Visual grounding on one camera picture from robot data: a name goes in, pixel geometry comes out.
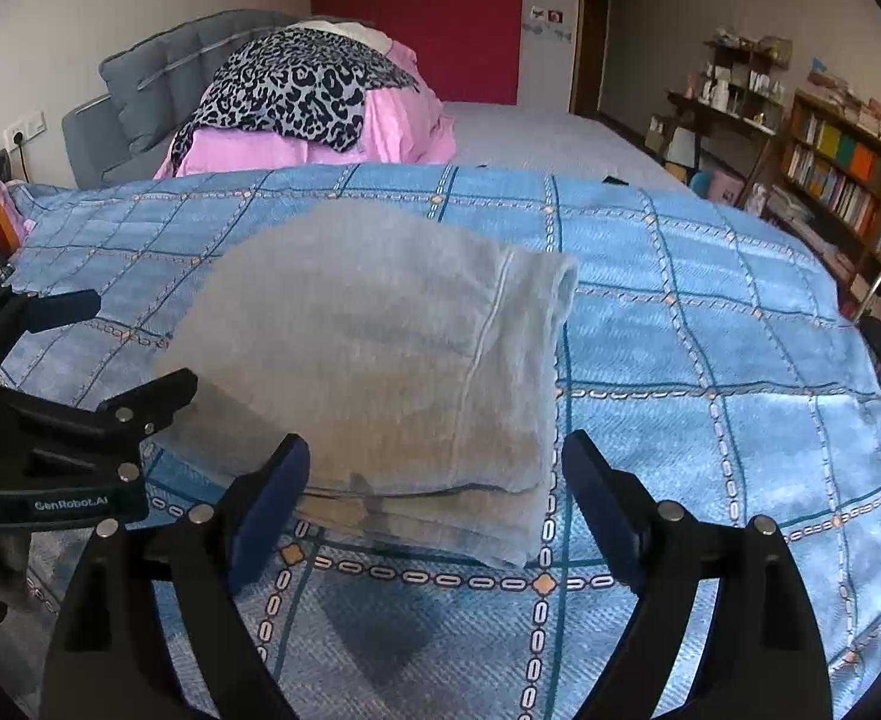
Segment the pink blanket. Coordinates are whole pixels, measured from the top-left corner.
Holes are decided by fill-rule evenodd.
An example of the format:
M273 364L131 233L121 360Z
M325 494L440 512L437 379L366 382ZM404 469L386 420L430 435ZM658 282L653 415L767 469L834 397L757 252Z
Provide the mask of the pink blanket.
M386 58L418 81L415 89L367 92L361 140L350 151L284 138L274 132L202 127L176 175L233 170L272 170L297 165L352 165L360 162L405 162L442 165L454 158L454 120L418 74L413 50L394 41ZM170 178L170 149L155 178Z

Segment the power cord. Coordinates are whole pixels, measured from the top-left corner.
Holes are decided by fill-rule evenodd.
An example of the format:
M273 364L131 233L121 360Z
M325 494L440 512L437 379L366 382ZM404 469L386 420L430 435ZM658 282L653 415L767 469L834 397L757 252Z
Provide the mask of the power cord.
M17 146L17 151L20 151L21 155L21 167L24 169L24 180L28 183L31 183L31 177L28 175L26 171L26 162L24 161L24 133L17 132L14 134L14 145Z

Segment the gray headboard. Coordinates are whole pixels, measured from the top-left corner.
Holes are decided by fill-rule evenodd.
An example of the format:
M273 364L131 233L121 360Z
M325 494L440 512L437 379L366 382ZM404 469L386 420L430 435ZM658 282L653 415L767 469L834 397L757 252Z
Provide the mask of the gray headboard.
M77 186L100 189L152 177L170 138L190 117L231 53L298 17L228 10L183 23L101 62L108 94L63 119Z

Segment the door frame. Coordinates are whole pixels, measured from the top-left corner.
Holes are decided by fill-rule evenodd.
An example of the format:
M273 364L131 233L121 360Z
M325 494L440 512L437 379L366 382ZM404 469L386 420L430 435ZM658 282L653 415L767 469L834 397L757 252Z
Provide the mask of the door frame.
M574 75L570 84L570 101L567 112L574 113L574 100L577 96L577 82L581 74L581 46L583 41L583 0L578 0L577 10L577 45L574 47ZM597 90L597 110L601 109L601 97L604 93L604 76L607 71L607 47L610 45L610 4L607 6L607 29L604 32L604 63L601 66L601 85Z

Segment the door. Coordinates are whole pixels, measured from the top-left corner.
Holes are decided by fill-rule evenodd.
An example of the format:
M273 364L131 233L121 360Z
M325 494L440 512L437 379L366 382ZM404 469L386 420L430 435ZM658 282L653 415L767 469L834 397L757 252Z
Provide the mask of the door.
M570 112L588 119L596 119L600 107L609 15L610 0L581 0Z

